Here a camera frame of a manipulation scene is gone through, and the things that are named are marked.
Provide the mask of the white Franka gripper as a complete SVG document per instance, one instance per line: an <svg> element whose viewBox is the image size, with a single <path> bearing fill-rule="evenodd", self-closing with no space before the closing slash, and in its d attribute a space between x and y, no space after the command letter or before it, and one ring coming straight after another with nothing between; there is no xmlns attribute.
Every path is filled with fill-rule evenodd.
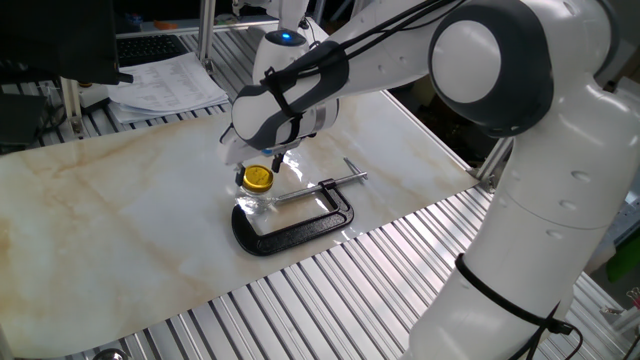
<svg viewBox="0 0 640 360"><path fill-rule="evenodd" d="M284 153L299 147L306 138L313 137L318 132L319 129L316 129L311 123L302 122L298 134L291 142L286 143L292 133L291 123L286 122L278 128L260 130L254 139L260 148L254 148L238 134L233 125L229 125L220 138L218 155L226 165L239 163L235 168L235 183L237 186L242 186L246 170L242 162L260 156L274 156L271 170L278 173L284 160Z"/></svg>

